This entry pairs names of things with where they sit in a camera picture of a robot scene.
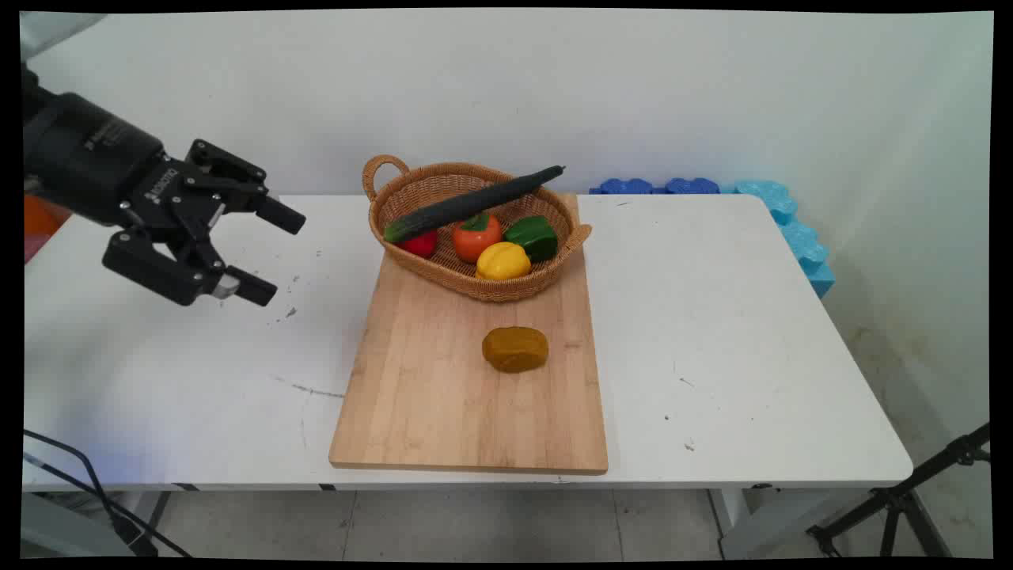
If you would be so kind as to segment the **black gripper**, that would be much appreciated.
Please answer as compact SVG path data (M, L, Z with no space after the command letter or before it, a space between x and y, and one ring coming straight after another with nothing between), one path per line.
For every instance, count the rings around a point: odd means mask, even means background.
M293 235L306 223L269 195L259 166L203 139L174 158L152 134L73 93L36 93L36 181L40 198L122 228L106 245L104 267L178 306L200 296L267 306L278 292L200 242L218 218L253 213ZM192 238L180 256L154 244Z

